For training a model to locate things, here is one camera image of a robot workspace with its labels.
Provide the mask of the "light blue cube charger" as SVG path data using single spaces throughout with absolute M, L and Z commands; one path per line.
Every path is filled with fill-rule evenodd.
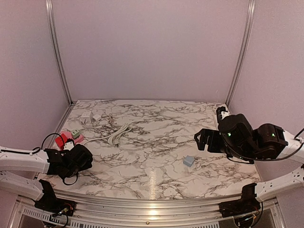
M 194 162 L 195 162 L 195 158 L 189 155 L 187 155 L 183 160 L 183 164 L 188 167 L 191 167 L 194 164 Z

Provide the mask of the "pink triangular power strip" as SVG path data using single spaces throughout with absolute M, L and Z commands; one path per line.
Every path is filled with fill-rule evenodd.
M 84 140 L 84 136 L 79 130 L 62 131 L 60 135 L 64 139 L 64 143 L 67 143 L 69 140 L 72 140 L 74 144 L 77 144 L 81 143 Z

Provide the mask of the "red cube socket adapter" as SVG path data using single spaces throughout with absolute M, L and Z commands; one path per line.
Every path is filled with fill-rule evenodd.
M 62 133 L 60 136 L 58 136 L 55 139 L 55 143 L 60 150 L 64 149 L 66 142 L 67 142 L 67 136 L 64 133 Z

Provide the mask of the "light green cube charger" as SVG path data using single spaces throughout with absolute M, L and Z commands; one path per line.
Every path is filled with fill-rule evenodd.
M 78 130 L 72 130 L 71 131 L 71 136 L 73 139 L 76 139 L 80 136 L 80 132 Z

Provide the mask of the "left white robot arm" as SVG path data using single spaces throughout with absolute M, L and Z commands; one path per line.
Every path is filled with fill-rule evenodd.
M 0 189 L 34 201 L 41 200 L 42 205 L 49 211 L 56 211 L 60 207 L 60 201 L 55 197 L 49 182 L 31 180 L 12 172 L 29 171 L 56 175 L 64 181 L 76 176 L 80 171 L 90 169 L 92 162 L 92 153 L 81 144 L 62 151 L 39 148 L 30 151 L 1 147 Z

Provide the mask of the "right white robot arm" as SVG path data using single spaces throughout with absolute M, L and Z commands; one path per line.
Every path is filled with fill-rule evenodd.
M 265 123 L 253 129 L 243 114 L 222 112 L 217 130 L 201 129 L 194 135 L 200 151 L 223 153 L 228 159 L 238 158 L 245 164 L 278 162 L 285 159 L 304 160 L 304 141 L 283 128 Z M 277 193 L 304 185 L 304 167 L 266 182 L 253 183 L 242 188 L 235 208 L 245 213 L 255 203 L 274 197 Z

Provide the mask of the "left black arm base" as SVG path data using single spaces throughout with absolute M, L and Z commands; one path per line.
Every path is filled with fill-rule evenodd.
M 42 197 L 35 201 L 35 208 L 52 212 L 55 215 L 66 213 L 73 216 L 76 203 L 72 200 L 57 198 L 51 184 L 46 180 L 39 180 L 42 185 Z

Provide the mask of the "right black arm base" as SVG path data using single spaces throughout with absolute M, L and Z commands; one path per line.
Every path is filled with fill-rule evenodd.
M 219 203 L 219 211 L 223 218 L 237 216 L 260 210 L 260 202 L 257 201 L 255 193 L 256 183 L 243 186 L 241 197 L 236 200 Z

